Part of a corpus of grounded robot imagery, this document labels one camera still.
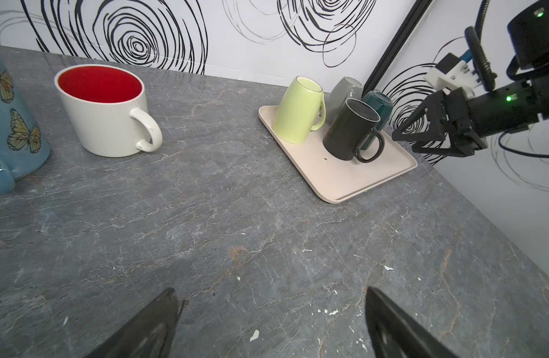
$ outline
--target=light green mug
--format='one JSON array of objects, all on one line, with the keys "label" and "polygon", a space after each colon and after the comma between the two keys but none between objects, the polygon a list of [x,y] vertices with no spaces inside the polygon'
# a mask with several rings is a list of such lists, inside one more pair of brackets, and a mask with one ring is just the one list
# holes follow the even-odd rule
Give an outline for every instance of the light green mug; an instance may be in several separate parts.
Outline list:
[{"label": "light green mug", "polygon": [[[314,124],[322,107],[322,120]],[[273,131],[287,142],[303,143],[311,131],[322,127],[326,105],[322,87],[313,80],[298,76],[286,90],[273,121]]]}]

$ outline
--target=black mug handle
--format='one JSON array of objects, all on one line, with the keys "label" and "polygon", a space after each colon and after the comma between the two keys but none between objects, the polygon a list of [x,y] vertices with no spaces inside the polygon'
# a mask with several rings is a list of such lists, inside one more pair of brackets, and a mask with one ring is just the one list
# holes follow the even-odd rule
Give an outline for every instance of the black mug handle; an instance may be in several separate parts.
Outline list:
[{"label": "black mug handle", "polygon": [[378,151],[376,152],[376,154],[374,154],[374,156],[371,157],[370,159],[362,158],[362,155],[360,154],[360,148],[356,149],[354,151],[354,156],[356,156],[356,159],[358,161],[361,161],[362,163],[369,163],[371,161],[374,161],[384,151],[384,136],[382,136],[380,131],[377,131],[376,128],[372,128],[372,130],[370,131],[370,135],[371,136],[374,135],[376,136],[376,138],[378,138],[378,141],[380,142],[380,146],[378,147]]}]

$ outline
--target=gray mug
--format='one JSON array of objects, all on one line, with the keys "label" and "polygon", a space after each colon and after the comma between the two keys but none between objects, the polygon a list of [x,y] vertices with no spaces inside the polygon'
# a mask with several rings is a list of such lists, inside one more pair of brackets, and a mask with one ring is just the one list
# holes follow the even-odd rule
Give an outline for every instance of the gray mug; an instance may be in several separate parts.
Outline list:
[{"label": "gray mug", "polygon": [[326,100],[326,123],[334,123],[334,119],[338,114],[338,110],[342,107],[344,101],[348,98],[354,98],[359,100],[362,97],[362,90],[364,86],[356,79],[347,75],[343,77]]}]

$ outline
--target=upside-down mug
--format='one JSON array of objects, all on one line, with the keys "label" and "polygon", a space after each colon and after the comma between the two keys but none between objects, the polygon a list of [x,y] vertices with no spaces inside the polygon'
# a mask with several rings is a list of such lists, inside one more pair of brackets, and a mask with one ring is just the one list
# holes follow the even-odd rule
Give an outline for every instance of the upside-down mug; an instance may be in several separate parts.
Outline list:
[{"label": "upside-down mug", "polygon": [[161,147],[163,136],[148,114],[145,85],[133,73],[78,65],[61,70],[55,83],[77,138],[91,153],[118,158]]},{"label": "upside-down mug", "polygon": [[[384,129],[385,124],[390,119],[390,115],[392,114],[392,100],[379,90],[371,90],[366,93],[364,97],[362,97],[361,101],[372,107],[374,111],[378,112],[380,115],[380,122],[376,125],[376,130],[379,132]],[[376,139],[376,136],[369,135],[360,148],[365,151],[370,147],[374,139]]]},{"label": "upside-down mug", "polygon": [[326,123],[332,125],[338,111],[348,98],[356,98],[359,100],[362,97],[364,86],[357,79],[349,75],[343,77],[332,89],[328,100],[326,100]]},{"label": "upside-down mug", "polygon": [[[314,124],[322,109],[321,120]],[[322,87],[304,76],[296,77],[286,90],[273,120],[273,131],[289,143],[301,144],[326,119]]]}]

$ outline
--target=white spot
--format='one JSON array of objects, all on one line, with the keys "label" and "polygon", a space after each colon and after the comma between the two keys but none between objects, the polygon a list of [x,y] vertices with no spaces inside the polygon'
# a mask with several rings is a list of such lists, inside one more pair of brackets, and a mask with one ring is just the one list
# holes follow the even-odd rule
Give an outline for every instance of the white spot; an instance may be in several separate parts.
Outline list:
[{"label": "white spot", "polygon": [[362,343],[362,348],[364,348],[364,350],[365,350],[366,352],[368,352],[368,349],[366,349],[366,346],[364,345],[364,341],[362,340],[362,338],[360,338],[358,341],[359,341],[360,343]]},{"label": "white spot", "polygon": [[254,333],[253,333],[253,336],[250,337],[249,342],[252,342],[252,341],[256,340],[256,339],[258,338],[258,334],[259,334],[259,333],[260,333],[260,332],[258,332],[258,330],[255,329],[255,330],[254,330]]}]

